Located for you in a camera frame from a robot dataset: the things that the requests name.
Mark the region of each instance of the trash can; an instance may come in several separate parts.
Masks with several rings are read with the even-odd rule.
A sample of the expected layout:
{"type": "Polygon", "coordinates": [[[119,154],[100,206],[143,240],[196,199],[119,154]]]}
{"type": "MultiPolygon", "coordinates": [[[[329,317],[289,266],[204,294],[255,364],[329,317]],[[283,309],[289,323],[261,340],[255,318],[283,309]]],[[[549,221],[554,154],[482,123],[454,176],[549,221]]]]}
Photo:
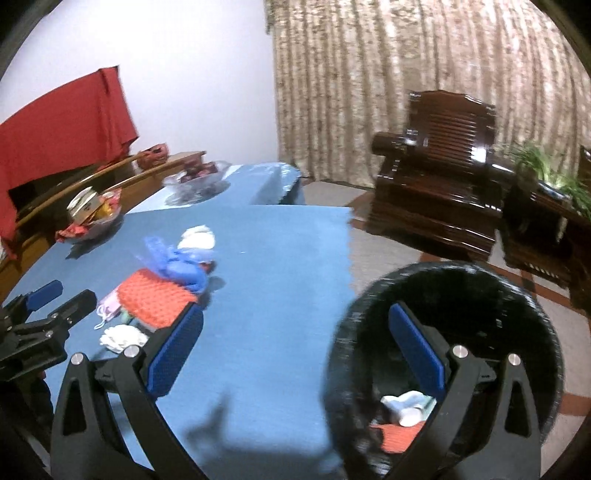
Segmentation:
{"type": "MultiPolygon", "coordinates": [[[[447,343],[464,345],[491,365],[517,353],[534,396],[542,441],[546,438],[563,392],[563,359],[556,332],[540,305],[528,292],[479,264],[413,264],[371,285],[337,327],[323,402],[349,479],[381,478],[403,455],[384,453],[379,434],[370,428],[383,415],[382,396],[420,390],[388,329],[388,310],[400,300],[422,324],[437,328],[447,343]]],[[[483,402],[478,394],[473,397],[450,455],[461,458],[469,450],[483,402]]]]}

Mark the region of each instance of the clear plastic bowl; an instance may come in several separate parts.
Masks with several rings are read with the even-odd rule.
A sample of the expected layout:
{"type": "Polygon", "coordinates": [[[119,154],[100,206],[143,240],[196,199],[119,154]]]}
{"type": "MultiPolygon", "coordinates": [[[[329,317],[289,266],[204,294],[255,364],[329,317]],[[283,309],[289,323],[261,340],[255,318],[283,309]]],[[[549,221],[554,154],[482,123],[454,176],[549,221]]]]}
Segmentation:
{"type": "Polygon", "coordinates": [[[170,187],[173,191],[173,197],[177,201],[191,202],[193,200],[199,200],[199,198],[206,195],[210,190],[215,189],[216,184],[223,179],[223,176],[231,165],[225,161],[217,161],[214,163],[217,167],[217,172],[215,173],[210,173],[204,177],[198,177],[185,183],[181,183],[181,178],[186,174],[186,172],[182,170],[175,175],[169,175],[166,177],[162,181],[162,185],[170,187]]]}

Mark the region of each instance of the curtain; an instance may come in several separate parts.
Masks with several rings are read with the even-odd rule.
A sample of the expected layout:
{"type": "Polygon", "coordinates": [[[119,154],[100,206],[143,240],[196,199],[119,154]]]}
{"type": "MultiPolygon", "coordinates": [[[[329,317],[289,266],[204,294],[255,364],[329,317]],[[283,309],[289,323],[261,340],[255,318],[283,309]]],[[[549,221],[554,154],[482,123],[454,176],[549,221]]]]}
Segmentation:
{"type": "Polygon", "coordinates": [[[316,180],[373,186],[377,131],[402,132],[412,90],[496,106],[496,143],[537,142],[576,172],[591,82],[527,0],[266,0],[280,157],[316,180]]]}

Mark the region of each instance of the orange foam net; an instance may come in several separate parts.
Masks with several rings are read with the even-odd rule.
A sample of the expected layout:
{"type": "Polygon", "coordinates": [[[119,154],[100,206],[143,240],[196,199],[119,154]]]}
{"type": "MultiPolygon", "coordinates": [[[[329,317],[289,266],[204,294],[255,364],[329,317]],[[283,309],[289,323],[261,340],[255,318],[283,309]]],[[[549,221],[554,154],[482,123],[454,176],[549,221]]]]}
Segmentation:
{"type": "Polygon", "coordinates": [[[401,427],[400,425],[372,425],[374,429],[382,430],[382,450],[386,453],[404,453],[413,442],[425,422],[420,421],[414,427],[401,427]]]}
{"type": "Polygon", "coordinates": [[[152,329],[173,324],[190,301],[191,292],[142,268],[117,288],[121,306],[152,329]]]}

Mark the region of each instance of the metal screw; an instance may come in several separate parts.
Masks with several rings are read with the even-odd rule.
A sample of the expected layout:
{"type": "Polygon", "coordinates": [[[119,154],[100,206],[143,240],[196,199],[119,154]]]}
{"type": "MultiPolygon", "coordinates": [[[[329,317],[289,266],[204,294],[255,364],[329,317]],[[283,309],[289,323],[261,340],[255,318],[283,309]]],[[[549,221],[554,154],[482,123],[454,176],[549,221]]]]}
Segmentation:
{"type": "Polygon", "coordinates": [[[129,345],[124,351],[123,354],[127,357],[127,358],[133,358],[138,356],[139,353],[139,347],[137,345],[129,345]]]}
{"type": "Polygon", "coordinates": [[[468,349],[463,345],[456,345],[452,349],[452,352],[458,358],[466,358],[468,356],[468,349]]]}
{"type": "Polygon", "coordinates": [[[72,359],[70,360],[70,362],[72,362],[74,365],[80,365],[82,363],[82,360],[84,360],[84,355],[78,352],[72,355],[72,359]]]}
{"type": "Polygon", "coordinates": [[[509,363],[511,365],[515,365],[515,366],[520,365],[521,364],[521,358],[516,353],[510,353],[509,354],[509,363]]]}

